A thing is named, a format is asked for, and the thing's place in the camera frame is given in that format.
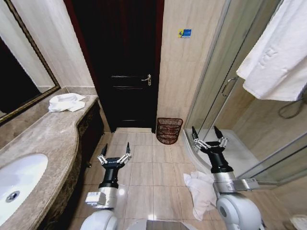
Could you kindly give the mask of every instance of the dark wooden door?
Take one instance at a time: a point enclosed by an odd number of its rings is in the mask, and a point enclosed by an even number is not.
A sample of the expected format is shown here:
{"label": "dark wooden door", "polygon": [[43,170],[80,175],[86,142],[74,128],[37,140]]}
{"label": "dark wooden door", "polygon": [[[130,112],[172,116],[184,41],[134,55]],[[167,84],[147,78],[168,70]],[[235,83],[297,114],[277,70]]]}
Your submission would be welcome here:
{"label": "dark wooden door", "polygon": [[66,0],[111,131],[155,131],[162,0]]}

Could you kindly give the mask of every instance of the towel on floor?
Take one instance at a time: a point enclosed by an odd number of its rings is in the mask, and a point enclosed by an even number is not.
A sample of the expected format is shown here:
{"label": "towel on floor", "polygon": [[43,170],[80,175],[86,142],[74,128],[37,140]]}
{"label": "towel on floor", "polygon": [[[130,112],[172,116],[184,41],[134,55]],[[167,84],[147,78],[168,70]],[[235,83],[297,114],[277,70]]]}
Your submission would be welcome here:
{"label": "towel on floor", "polygon": [[192,193],[193,215],[202,220],[205,211],[215,208],[216,196],[213,189],[213,178],[207,174],[196,171],[190,175],[183,174],[184,182]]}
{"label": "towel on floor", "polygon": [[307,84],[307,1],[284,0],[237,70],[258,99],[296,101]]}

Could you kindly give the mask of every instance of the wastebasket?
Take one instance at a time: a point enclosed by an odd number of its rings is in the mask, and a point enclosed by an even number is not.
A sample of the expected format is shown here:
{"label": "wastebasket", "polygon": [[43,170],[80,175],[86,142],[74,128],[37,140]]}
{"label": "wastebasket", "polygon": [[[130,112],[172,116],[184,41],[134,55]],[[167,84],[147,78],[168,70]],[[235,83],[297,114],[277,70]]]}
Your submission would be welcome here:
{"label": "wastebasket", "polygon": [[174,144],[178,140],[182,124],[183,120],[180,118],[158,118],[157,139],[166,145]]}

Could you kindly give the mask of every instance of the door handle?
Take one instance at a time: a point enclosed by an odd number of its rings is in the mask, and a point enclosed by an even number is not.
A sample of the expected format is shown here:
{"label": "door handle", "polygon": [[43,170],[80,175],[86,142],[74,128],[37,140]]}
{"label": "door handle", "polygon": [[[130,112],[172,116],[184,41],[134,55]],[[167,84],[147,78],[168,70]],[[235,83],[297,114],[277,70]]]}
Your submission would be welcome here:
{"label": "door handle", "polygon": [[228,85],[232,80],[236,80],[236,77],[235,77],[235,78],[231,78],[231,79],[229,79],[229,80],[227,81],[226,85],[224,86],[224,88],[223,88],[223,90],[222,90],[222,95],[223,95],[224,97],[227,97],[227,96],[228,96],[227,94],[224,93],[224,91],[225,91],[227,85]]}
{"label": "door handle", "polygon": [[148,81],[148,86],[152,84],[152,76],[150,74],[147,75],[146,79],[141,79],[141,81]]}

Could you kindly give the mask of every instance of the blue sticker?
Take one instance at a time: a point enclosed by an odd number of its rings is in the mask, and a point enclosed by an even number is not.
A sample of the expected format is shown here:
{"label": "blue sticker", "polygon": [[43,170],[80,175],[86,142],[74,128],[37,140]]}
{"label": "blue sticker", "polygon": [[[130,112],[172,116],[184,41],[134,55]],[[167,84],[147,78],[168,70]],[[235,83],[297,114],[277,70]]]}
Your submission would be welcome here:
{"label": "blue sticker", "polygon": [[180,38],[189,38],[191,37],[191,29],[179,29],[178,31],[178,37]]}

